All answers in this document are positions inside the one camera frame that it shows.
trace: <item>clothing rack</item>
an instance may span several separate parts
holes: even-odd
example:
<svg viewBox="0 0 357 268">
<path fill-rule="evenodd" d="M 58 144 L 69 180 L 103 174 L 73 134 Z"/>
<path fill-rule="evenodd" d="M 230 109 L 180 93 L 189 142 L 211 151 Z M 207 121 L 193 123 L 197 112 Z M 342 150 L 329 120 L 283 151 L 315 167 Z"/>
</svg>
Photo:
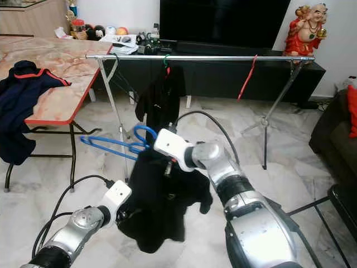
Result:
<svg viewBox="0 0 357 268">
<path fill-rule="evenodd" d="M 115 55 L 85 55 L 86 59 L 93 59 L 96 60 L 99 64 L 100 71 L 103 76 L 104 80 L 104 85 L 108 93 L 109 101 L 110 104 L 112 105 L 113 111 L 117 116 L 118 120 L 118 126 L 119 126 L 119 133 L 120 133 L 120 138 L 124 139 L 124 134 L 127 138 L 129 138 L 127 131 L 124 129 L 124 126 L 122 124 L 122 121 L 120 120 L 120 116 L 117 110 L 117 107 L 115 105 L 112 91 L 109 86 L 109 81 L 114 75 L 114 72 L 116 68 L 119 65 L 119 62 L 117 60 L 117 56 Z M 267 136 L 268 136 L 268 126 L 269 126 L 269 118 L 276 109 L 276 106 L 279 104 L 279 102 L 282 100 L 282 98 L 285 96 L 289 88 L 291 87 L 292 83 L 294 80 L 297 78 L 299 72 L 301 71 L 302 67 L 308 62 L 308 61 L 314 61 L 315 58 L 313 57 L 289 57 L 289 56 L 159 56 L 159 55 L 119 55 L 120 60 L 179 60 L 179 61 L 289 61 L 290 62 L 290 77 L 283 87 L 282 91 L 280 92 L 278 98 L 275 100 L 273 106 L 270 108 L 269 112 L 267 113 L 266 116 L 263 116 L 260 122 L 255 123 L 254 125 L 246 128 L 245 130 L 242 131 L 242 134 L 246 133 L 249 130 L 252 130 L 259 125 L 262 125 L 264 127 L 264 163 L 263 163 L 263 169 L 267 169 Z M 112 70 L 110 71 L 109 75 L 105 73 L 104 70 L 104 65 L 103 61 L 105 60 L 115 60 L 114 66 Z"/>
</svg>

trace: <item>jacket with red trim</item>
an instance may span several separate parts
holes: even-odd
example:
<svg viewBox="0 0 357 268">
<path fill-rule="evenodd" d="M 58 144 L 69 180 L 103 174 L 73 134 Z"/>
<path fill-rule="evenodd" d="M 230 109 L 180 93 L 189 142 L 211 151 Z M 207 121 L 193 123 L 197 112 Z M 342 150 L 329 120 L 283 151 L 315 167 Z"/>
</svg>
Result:
<svg viewBox="0 0 357 268">
<path fill-rule="evenodd" d="M 29 130 L 24 120 L 33 114 L 39 96 L 70 84 L 27 60 L 9 70 L 9 76 L 0 81 L 0 157 L 5 162 L 21 165 L 34 150 L 35 141 L 22 133 Z"/>
</svg>

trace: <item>sofa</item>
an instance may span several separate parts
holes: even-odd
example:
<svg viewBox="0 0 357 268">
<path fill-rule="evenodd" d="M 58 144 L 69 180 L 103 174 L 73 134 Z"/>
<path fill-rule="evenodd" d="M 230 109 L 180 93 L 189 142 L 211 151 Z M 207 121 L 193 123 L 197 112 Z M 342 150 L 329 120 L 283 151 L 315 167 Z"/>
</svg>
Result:
<svg viewBox="0 0 357 268">
<path fill-rule="evenodd" d="M 350 138 L 347 90 L 338 92 L 312 131 L 309 142 L 342 185 L 357 185 L 357 138 Z"/>
</svg>

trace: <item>black garment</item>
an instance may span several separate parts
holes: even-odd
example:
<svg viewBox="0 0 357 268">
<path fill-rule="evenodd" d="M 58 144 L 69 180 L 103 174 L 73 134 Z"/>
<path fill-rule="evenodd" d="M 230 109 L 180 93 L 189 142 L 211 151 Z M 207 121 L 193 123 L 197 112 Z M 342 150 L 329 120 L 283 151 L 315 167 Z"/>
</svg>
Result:
<svg viewBox="0 0 357 268">
<path fill-rule="evenodd" d="M 152 149 L 139 154 L 129 181 L 132 195 L 118 213 L 130 215 L 118 221 L 119 230 L 146 253 L 157 251 L 167 238 L 183 242 L 187 207 L 200 202 L 200 212 L 206 214 L 213 202 L 207 177 L 196 170 L 186 173 L 174 164 L 168 178 L 167 163 L 167 157 Z"/>
<path fill-rule="evenodd" d="M 35 141 L 22 134 L 29 130 L 23 121 L 33 114 L 39 96 L 70 84 L 31 61 L 15 63 L 8 78 L 0 81 L 0 157 L 5 162 L 21 165 L 34 150 Z"/>
<path fill-rule="evenodd" d="M 180 97 L 186 95 L 184 70 L 180 66 L 168 67 L 170 73 L 163 66 L 155 82 L 139 97 L 135 114 L 139 121 L 156 132 L 168 126 L 179 117 Z M 153 138 L 146 133 L 146 140 L 153 142 Z"/>
</svg>

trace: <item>white wall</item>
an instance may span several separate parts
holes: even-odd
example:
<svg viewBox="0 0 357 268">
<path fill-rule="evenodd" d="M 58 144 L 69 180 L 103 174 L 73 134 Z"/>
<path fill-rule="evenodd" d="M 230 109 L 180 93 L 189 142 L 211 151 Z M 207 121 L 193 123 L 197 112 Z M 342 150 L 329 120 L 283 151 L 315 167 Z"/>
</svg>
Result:
<svg viewBox="0 0 357 268">
<path fill-rule="evenodd" d="M 313 95 L 332 96 L 334 83 L 339 83 L 349 75 L 357 75 L 357 1 L 356 0 L 321 0 L 328 10 L 327 38 L 322 40 L 315 50 L 316 62 L 326 69 Z M 283 50 L 289 23 L 296 18 L 295 9 L 304 4 L 313 6 L 319 0 L 291 0 L 284 21 L 273 46 Z"/>
<path fill-rule="evenodd" d="M 296 18 L 295 9 L 319 2 L 326 3 L 329 16 L 325 25 L 327 39 L 321 42 L 315 56 L 326 73 L 313 95 L 332 96 L 334 83 L 357 75 L 357 0 L 291 0 L 273 48 L 284 49 L 289 23 Z M 160 20 L 159 10 L 160 0 L 78 0 L 79 17 L 86 23 L 123 26 L 133 34 L 151 31 L 153 23 Z"/>
<path fill-rule="evenodd" d="M 160 0 L 77 0 L 77 9 L 85 23 L 126 27 L 137 34 L 159 23 Z"/>
</svg>

